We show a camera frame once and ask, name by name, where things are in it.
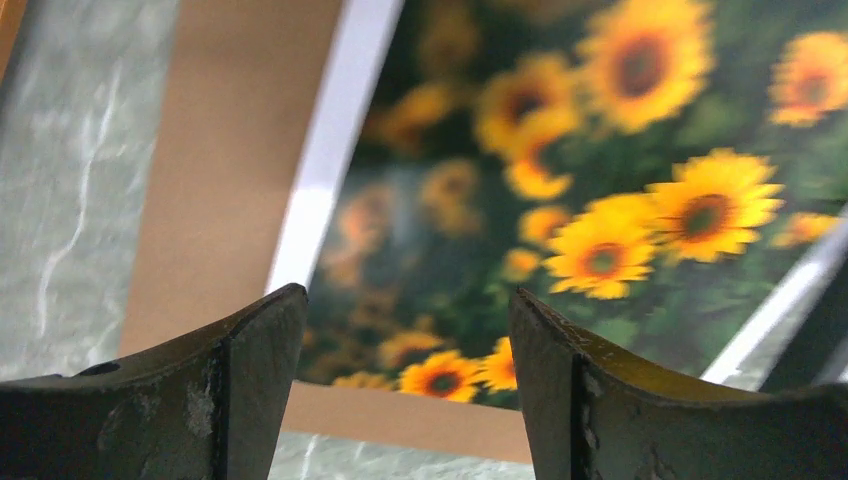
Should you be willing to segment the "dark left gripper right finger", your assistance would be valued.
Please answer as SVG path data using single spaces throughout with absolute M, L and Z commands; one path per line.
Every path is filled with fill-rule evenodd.
M 663 368 L 518 289 L 512 355 L 539 479 L 843 479 L 847 388 L 778 394 Z

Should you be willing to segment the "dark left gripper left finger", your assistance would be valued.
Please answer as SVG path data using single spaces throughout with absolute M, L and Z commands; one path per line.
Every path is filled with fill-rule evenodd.
M 296 373 L 307 294 L 286 285 L 73 376 L 1 385 L 5 479 L 264 479 Z

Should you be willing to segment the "white mat board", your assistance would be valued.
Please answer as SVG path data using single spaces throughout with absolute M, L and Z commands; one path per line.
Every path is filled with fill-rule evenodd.
M 847 254 L 847 218 L 810 247 L 700 376 L 757 390 Z

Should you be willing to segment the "black picture frame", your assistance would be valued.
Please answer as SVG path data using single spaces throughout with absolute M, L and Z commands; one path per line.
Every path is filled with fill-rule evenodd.
M 847 381 L 847 266 L 842 265 L 814 303 L 760 387 L 776 393 Z

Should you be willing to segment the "brown backing board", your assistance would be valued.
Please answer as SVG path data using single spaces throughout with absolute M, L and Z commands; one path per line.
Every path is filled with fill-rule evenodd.
M 398 1 L 184 1 L 119 351 L 313 272 Z

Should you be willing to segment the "sunflower photo print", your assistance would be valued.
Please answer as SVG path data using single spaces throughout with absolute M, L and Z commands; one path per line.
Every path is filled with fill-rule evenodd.
M 398 1 L 297 377 L 519 405 L 522 287 L 700 377 L 847 218 L 843 1 Z

